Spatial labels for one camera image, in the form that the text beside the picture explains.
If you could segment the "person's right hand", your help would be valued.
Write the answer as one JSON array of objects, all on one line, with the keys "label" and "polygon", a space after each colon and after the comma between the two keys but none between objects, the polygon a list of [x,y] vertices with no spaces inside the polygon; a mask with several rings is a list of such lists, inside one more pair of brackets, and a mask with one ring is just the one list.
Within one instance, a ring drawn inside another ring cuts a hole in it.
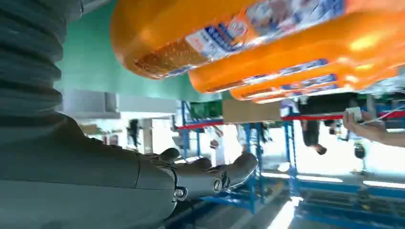
[{"label": "person's right hand", "polygon": [[345,111],[343,115],[343,125],[346,129],[352,131],[357,136],[383,144],[385,142],[385,137],[388,134],[385,126],[381,122],[371,122],[361,125],[355,121],[354,115],[347,111]]}]

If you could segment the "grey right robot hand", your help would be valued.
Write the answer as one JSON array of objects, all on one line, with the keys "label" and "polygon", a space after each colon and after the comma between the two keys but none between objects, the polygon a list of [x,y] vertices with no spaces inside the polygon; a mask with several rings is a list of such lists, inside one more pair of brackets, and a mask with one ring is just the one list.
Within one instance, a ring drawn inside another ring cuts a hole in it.
[{"label": "grey right robot hand", "polygon": [[213,196],[245,182],[252,154],[211,167],[175,164],[178,151],[143,155],[86,137],[52,117],[0,120],[0,226],[3,229],[147,228],[180,201]]}]

